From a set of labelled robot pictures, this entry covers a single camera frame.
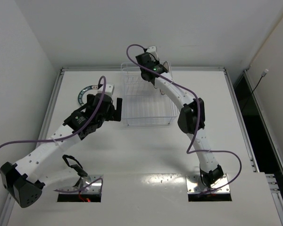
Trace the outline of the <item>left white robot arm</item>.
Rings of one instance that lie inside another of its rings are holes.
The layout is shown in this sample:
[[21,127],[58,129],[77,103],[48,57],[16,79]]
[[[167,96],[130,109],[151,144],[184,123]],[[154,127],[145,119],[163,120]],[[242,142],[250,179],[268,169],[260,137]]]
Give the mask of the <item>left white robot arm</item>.
[[43,171],[64,152],[106,121],[120,121],[122,98],[113,99],[107,94],[88,94],[87,103],[76,109],[47,140],[40,141],[35,150],[15,163],[6,162],[0,167],[4,188],[21,208],[35,203],[46,186],[41,179]]

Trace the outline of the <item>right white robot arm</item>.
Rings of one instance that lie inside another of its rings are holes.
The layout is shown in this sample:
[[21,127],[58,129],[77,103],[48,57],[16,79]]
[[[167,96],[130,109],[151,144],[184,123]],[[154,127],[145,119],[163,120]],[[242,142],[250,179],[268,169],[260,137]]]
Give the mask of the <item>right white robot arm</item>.
[[205,132],[204,101],[174,82],[169,71],[152,54],[145,52],[136,56],[141,66],[141,76],[166,94],[180,111],[177,124],[192,142],[200,163],[202,183],[210,188],[222,178],[223,170],[214,157]]

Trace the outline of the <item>plate with orange sunburst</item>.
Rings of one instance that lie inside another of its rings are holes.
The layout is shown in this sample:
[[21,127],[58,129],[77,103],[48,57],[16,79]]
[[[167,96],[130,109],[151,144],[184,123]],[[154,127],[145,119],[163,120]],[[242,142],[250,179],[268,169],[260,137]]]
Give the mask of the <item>plate with orange sunburst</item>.
[[[163,66],[167,69],[167,72],[170,74],[170,76],[172,77],[172,68],[171,68],[171,64],[168,61],[165,61],[163,63]],[[165,95],[164,91],[160,90],[161,95]]]

